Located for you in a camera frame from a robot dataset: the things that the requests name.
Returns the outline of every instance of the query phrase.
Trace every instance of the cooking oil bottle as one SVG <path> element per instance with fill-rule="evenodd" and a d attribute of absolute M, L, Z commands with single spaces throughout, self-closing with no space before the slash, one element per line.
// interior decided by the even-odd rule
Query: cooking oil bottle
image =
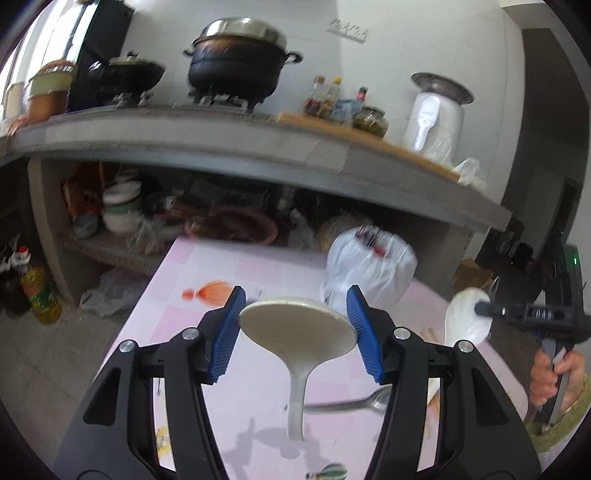
<path fill-rule="evenodd" d="M 31 253 L 25 246 L 18 247 L 12 254 L 12 264 L 20 275 L 22 289 L 37 320 L 44 325 L 57 321 L 61 315 L 61 304 L 45 278 L 45 269 L 31 260 Z"/>

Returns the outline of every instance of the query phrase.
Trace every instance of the white ladle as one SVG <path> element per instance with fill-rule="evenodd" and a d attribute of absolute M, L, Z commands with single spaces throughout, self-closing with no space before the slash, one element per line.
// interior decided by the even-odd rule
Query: white ladle
<path fill-rule="evenodd" d="M 480 317 L 474 312 L 479 301 L 490 301 L 488 294 L 479 288 L 467 288 L 456 294 L 445 314 L 444 345 L 454 346 L 459 340 L 469 340 L 479 345 L 491 331 L 492 318 Z M 427 387 L 427 405 L 439 390 L 440 380 L 430 378 Z"/>
<path fill-rule="evenodd" d="M 317 301 L 282 297 L 246 306 L 240 327 L 253 342 L 280 358 L 290 373 L 287 436 L 304 440 L 302 420 L 308 376 L 318 365 L 351 351 L 355 328 Z"/>

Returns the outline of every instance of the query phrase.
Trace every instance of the concrete countertop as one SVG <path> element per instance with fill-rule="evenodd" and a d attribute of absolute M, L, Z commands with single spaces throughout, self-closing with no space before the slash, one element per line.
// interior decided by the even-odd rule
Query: concrete countertop
<path fill-rule="evenodd" d="M 511 217 L 476 190 L 396 155 L 261 114 L 98 108 L 0 138 L 0 166 L 22 156 L 114 160 L 287 183 L 377 203 L 476 232 Z"/>

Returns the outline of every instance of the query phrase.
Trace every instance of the human hand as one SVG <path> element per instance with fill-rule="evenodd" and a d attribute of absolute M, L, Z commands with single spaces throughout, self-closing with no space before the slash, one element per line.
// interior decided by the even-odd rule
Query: human hand
<path fill-rule="evenodd" d="M 530 402 L 536 407 L 541 407 L 549 398 L 553 398 L 558 393 L 558 376 L 570 370 L 569 383 L 560 406 L 562 414 L 579 399 L 583 391 L 585 357 L 582 353 L 572 350 L 554 366 L 554 371 L 548 369 L 550 364 L 550 357 L 541 349 L 538 350 L 534 366 L 531 367 Z"/>

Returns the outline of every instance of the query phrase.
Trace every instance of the shelf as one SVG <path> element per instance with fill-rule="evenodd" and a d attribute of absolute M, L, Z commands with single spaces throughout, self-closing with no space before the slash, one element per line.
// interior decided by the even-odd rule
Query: shelf
<path fill-rule="evenodd" d="M 96 235 L 82 240 L 73 232 L 58 234 L 60 245 L 67 250 L 93 258 L 114 267 L 127 268 L 152 276 L 162 263 L 166 253 L 160 255 L 135 254 L 125 246 L 125 237 L 99 229 Z"/>
<path fill-rule="evenodd" d="M 416 155 L 377 144 L 268 115 L 99 108 L 0 139 L 0 166 L 29 156 L 188 168 L 351 197 L 476 232 L 505 230 L 506 208 L 418 163 Z"/>

